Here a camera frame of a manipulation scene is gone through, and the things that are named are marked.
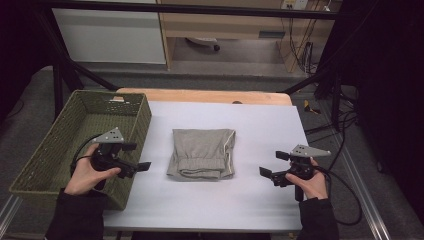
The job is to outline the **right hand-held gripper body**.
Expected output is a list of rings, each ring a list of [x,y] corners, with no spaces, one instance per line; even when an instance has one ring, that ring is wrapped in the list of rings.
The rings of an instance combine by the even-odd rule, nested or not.
[[[313,165],[311,159],[315,157],[330,156],[329,150],[321,150],[310,146],[298,144],[290,152],[290,168],[286,171],[272,172],[271,180],[275,186],[286,187],[291,185],[285,177],[287,173],[293,174],[301,179],[309,180],[313,177]]]

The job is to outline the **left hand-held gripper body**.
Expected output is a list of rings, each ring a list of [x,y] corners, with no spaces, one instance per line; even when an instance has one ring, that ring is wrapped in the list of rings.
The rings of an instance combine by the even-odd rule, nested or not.
[[[92,155],[95,170],[105,171],[111,168],[120,168],[119,178],[132,178],[135,175],[137,165],[119,157],[119,152],[123,151],[122,144],[126,142],[118,127],[96,135],[92,142],[98,144],[98,148]]]

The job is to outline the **green woven basket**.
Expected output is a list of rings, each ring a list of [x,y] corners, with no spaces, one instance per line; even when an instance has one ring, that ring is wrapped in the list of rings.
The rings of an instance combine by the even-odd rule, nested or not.
[[[138,164],[152,113],[143,93],[78,90],[72,93],[35,153],[10,186],[10,192],[31,204],[50,209],[71,177],[73,157],[82,155],[87,140],[118,127],[133,151],[119,157]]]

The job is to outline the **grey pants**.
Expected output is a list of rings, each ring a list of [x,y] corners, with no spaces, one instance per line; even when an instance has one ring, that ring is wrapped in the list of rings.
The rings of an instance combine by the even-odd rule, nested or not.
[[[235,174],[232,129],[174,129],[167,175],[187,180],[221,180]]]

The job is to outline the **person's right hand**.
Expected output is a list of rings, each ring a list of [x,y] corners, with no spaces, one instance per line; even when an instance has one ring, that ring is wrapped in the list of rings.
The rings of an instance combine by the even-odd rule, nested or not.
[[[307,199],[317,198],[322,200],[328,198],[325,176],[318,170],[313,172],[313,177],[309,180],[301,179],[290,173],[286,174],[286,179],[300,187]]]

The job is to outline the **person's left hand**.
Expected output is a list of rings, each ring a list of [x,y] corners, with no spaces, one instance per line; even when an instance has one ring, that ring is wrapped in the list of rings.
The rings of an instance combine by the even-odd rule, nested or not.
[[[84,157],[77,161],[74,173],[64,189],[66,194],[85,195],[99,182],[110,179],[121,171],[120,168],[111,168],[105,171],[95,170],[91,165],[91,156],[97,148],[97,144],[91,145]]]

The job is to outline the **white table board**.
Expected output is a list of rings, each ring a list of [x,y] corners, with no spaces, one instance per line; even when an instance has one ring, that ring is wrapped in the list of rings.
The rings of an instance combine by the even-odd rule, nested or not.
[[[276,151],[291,151],[306,137],[293,106],[153,101],[141,158],[148,171],[135,176],[123,211],[107,211],[115,230],[283,232],[300,227],[292,187],[279,188],[260,168],[288,168]],[[168,175],[175,129],[233,129],[232,178],[183,181]]]

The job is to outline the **yellow and black tool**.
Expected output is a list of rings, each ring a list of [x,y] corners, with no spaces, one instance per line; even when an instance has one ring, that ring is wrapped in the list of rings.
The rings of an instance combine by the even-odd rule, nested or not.
[[[321,114],[321,111],[319,109],[314,109],[311,107],[308,100],[304,100],[304,111],[305,112],[311,112],[314,114]]]

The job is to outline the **black metal stand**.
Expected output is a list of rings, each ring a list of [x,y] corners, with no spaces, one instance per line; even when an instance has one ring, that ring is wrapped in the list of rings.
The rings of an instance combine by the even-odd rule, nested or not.
[[[84,88],[79,74],[100,84],[107,90],[116,91],[119,89],[118,86],[95,75],[71,59],[64,42],[59,38],[57,31],[51,25],[52,21],[48,18],[45,10],[36,13],[35,17],[50,46],[49,55],[53,61],[55,116],[58,116],[64,107],[63,84],[66,84],[71,92]]]
[[[318,71],[315,75],[306,78],[305,80],[282,90],[283,94],[291,95],[304,87],[317,83],[318,87],[315,90],[314,96],[317,99],[323,99],[329,94],[332,94],[331,104],[331,125],[337,130],[339,127],[339,106],[340,106],[340,95],[341,95],[341,76],[338,70],[334,67],[326,67]]]

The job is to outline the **wooden table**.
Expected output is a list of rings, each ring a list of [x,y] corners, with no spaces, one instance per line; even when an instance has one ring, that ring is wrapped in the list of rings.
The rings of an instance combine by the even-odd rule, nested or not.
[[[144,93],[150,101],[292,105],[292,100],[287,94],[258,91],[120,88],[118,93]]]

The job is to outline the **white cabinet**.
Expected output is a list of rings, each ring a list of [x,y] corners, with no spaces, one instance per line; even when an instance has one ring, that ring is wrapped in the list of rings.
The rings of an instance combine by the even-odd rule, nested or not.
[[[66,48],[78,62],[166,62],[157,13],[54,9]]]

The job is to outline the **black curtain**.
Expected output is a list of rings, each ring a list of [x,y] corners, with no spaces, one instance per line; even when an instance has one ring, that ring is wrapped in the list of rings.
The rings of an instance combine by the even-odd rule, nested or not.
[[[26,0],[0,0],[0,124],[37,71],[51,64]]]
[[[348,39],[342,83],[357,87],[357,109],[376,158],[424,223],[424,0],[342,0],[322,61]]]

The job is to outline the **office chair base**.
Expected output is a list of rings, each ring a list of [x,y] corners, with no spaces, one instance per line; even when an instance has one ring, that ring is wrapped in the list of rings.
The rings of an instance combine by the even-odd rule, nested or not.
[[[210,46],[214,51],[220,50],[218,41],[215,38],[188,38],[188,41],[198,45]]]

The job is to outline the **wooden desk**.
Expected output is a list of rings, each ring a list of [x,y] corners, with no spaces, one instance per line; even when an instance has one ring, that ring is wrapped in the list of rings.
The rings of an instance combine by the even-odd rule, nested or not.
[[[283,0],[156,0],[159,4],[207,5],[283,10]],[[308,0],[304,10],[327,12],[339,10],[335,0]],[[170,40],[185,38],[266,39],[274,40],[286,70],[297,68],[297,60],[308,42],[315,47],[327,43],[334,26],[332,20],[270,17],[173,14],[159,15],[162,35]]]

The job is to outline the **white power strip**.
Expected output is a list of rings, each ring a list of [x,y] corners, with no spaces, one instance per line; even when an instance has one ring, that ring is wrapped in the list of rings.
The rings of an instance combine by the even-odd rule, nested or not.
[[[283,0],[281,8],[288,10],[304,10],[308,0]]]

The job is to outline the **aluminium rail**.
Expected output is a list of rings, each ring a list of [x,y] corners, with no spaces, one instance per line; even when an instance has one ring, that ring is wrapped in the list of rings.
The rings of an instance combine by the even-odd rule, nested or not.
[[[359,167],[355,164],[353,156],[347,148],[345,134],[347,127],[345,124],[348,122],[347,117],[349,115],[349,112],[339,115],[339,131],[331,125],[331,132],[334,135],[337,151],[336,156],[331,160],[330,167],[333,169],[336,163],[341,163],[343,165],[346,176],[349,179],[350,187],[361,207],[362,219],[366,220],[373,238],[375,240],[391,240],[390,233],[377,209],[377,205],[371,196],[365,180],[359,172]],[[331,124],[331,111],[326,111],[324,116]]]
[[[6,204],[0,210],[0,240],[5,236],[5,233],[10,226],[13,218],[22,204],[22,198],[11,195]]]

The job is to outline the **black metal frame bar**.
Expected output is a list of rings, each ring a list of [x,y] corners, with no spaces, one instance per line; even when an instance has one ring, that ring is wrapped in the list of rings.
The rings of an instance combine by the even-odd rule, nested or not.
[[[255,9],[246,7],[204,6],[204,5],[178,5],[178,4],[150,4],[126,3],[104,1],[78,1],[78,0],[36,0],[42,7],[75,10],[101,10],[122,12],[149,12],[173,14],[203,14],[226,16],[251,16],[297,19],[322,19],[336,20],[338,13],[301,11],[301,10],[273,10]]]

